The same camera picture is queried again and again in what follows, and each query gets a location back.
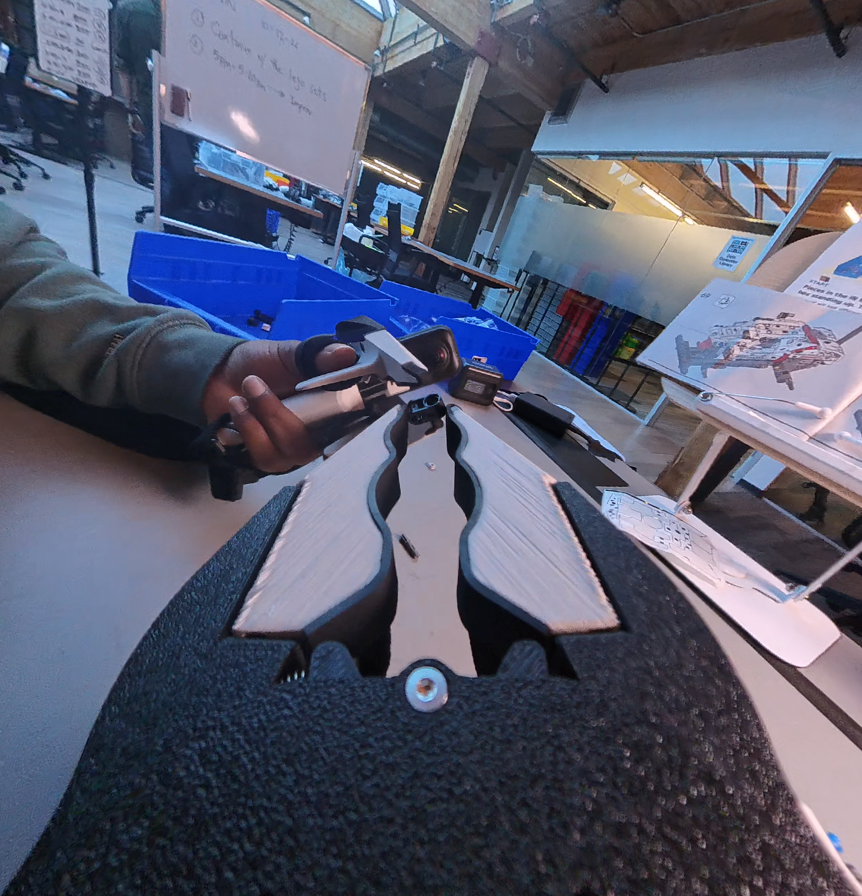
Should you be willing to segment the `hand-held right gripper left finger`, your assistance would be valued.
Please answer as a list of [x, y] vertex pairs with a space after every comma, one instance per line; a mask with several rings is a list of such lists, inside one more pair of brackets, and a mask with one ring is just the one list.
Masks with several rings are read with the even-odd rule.
[[303, 480], [248, 591], [238, 636], [372, 637], [396, 607], [392, 533], [405, 408], [390, 409]]

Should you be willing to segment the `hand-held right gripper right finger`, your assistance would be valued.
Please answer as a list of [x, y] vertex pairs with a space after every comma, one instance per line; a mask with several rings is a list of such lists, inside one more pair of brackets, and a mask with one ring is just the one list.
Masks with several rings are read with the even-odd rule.
[[467, 586], [545, 635], [618, 628], [555, 479], [455, 405], [446, 438], [467, 517], [459, 541]]

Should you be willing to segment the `lego instruction booklet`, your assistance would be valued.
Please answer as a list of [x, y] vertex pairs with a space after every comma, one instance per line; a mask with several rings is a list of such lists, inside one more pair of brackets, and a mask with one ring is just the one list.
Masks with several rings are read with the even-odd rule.
[[830, 420], [770, 401], [742, 401], [839, 451], [831, 434], [862, 438], [862, 315], [803, 297], [716, 279], [638, 357], [694, 387], [808, 402], [836, 411]]

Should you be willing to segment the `lego sticker sheet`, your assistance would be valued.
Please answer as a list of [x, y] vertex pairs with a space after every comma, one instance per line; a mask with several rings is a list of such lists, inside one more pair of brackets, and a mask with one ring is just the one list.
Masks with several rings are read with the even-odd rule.
[[603, 491], [601, 509], [617, 529], [670, 555], [677, 565], [716, 583], [725, 581], [708, 537], [671, 512], [612, 489]]

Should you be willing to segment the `person's left hand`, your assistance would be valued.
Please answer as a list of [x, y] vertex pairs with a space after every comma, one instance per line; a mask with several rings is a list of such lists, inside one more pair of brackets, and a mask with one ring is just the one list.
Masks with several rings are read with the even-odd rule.
[[284, 403], [310, 375], [299, 372], [295, 353], [300, 342], [240, 342], [205, 333], [211, 349], [206, 379], [196, 400], [199, 421], [231, 416], [253, 464], [268, 473], [283, 473], [318, 454], [305, 424]]

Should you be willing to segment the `small black device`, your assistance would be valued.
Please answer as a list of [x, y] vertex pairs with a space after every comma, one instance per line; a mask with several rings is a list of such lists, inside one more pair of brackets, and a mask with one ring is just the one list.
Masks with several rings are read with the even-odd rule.
[[462, 357], [458, 374], [449, 380], [446, 388], [453, 398], [487, 407], [494, 402], [503, 382], [504, 375], [495, 365]]

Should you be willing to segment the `blue storage bin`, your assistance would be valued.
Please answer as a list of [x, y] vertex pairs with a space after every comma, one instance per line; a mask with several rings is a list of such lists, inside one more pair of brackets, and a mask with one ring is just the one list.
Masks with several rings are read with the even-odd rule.
[[128, 292], [141, 303], [191, 311], [219, 333], [305, 340], [365, 315], [389, 325], [392, 297], [301, 255], [138, 231]]
[[526, 331], [483, 308], [471, 308], [466, 301], [391, 281], [384, 281], [380, 291], [394, 305], [387, 324], [391, 332], [401, 337], [434, 325], [446, 326], [463, 358], [475, 357], [496, 366], [505, 380], [515, 379], [537, 347], [538, 340]]

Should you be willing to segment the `wooden background desk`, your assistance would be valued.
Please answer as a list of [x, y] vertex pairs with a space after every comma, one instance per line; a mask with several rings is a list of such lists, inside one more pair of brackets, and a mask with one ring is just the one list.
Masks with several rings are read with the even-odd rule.
[[473, 286], [469, 300], [472, 308], [480, 307], [487, 287], [507, 289], [510, 294], [518, 289], [510, 281], [412, 238], [400, 237], [399, 247], [393, 249], [388, 246], [390, 239], [384, 231], [373, 234], [371, 239], [375, 248], [383, 249], [388, 255], [380, 275], [382, 280], [434, 293], [442, 274], [456, 278], [464, 275]]

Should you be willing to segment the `black power adapter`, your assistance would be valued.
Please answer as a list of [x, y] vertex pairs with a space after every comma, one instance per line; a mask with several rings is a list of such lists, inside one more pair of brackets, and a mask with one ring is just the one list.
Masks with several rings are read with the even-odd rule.
[[512, 398], [512, 415], [559, 439], [569, 431], [579, 431], [572, 411], [535, 393], [516, 393]]

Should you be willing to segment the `white paper sheet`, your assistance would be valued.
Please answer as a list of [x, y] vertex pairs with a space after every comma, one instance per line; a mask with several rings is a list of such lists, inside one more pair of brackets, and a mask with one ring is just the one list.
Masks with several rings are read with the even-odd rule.
[[617, 460], [626, 462], [624, 455], [581, 417], [574, 415], [571, 432], [581, 437], [586, 442], [588, 449], [596, 456], [611, 462]]

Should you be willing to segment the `white booklet stand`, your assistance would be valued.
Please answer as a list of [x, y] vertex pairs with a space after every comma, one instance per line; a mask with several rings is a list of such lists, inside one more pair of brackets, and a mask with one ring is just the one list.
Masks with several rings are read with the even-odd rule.
[[840, 630], [808, 599], [862, 554], [862, 540], [813, 583], [789, 587], [699, 520], [691, 509], [692, 494], [730, 437], [783, 462], [861, 509], [862, 462], [847, 449], [839, 451], [764, 416], [738, 397], [694, 392], [667, 377], [663, 391], [671, 402], [715, 426], [716, 434], [676, 501], [646, 499], [661, 509], [674, 529], [691, 536], [692, 544], [668, 547], [666, 536], [659, 535], [653, 545], [757, 644], [791, 666], [810, 666], [839, 640]]

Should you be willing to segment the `large whiteboard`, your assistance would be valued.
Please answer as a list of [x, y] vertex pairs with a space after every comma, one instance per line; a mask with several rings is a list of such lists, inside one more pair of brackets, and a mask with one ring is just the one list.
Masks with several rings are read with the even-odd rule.
[[289, 252], [319, 193], [349, 203], [370, 70], [268, 2], [161, 3], [153, 55], [156, 228]]

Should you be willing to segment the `printed task sheet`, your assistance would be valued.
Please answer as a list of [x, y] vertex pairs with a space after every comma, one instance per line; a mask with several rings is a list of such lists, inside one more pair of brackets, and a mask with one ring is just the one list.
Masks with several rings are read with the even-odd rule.
[[862, 218], [785, 290], [818, 306], [862, 315]]

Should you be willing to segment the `paper flip chart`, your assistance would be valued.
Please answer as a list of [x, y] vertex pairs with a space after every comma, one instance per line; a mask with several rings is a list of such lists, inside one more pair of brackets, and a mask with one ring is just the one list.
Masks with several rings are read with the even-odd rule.
[[109, 1], [34, 1], [38, 68], [111, 97], [111, 8]]

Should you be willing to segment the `wooden support post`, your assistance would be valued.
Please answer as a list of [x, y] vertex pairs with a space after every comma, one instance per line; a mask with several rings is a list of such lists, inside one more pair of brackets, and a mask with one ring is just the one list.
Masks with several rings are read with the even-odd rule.
[[441, 162], [428, 198], [425, 217], [417, 236], [418, 242], [429, 247], [434, 244], [442, 216], [448, 207], [450, 188], [488, 71], [488, 61], [481, 56], [474, 56], [465, 74]]

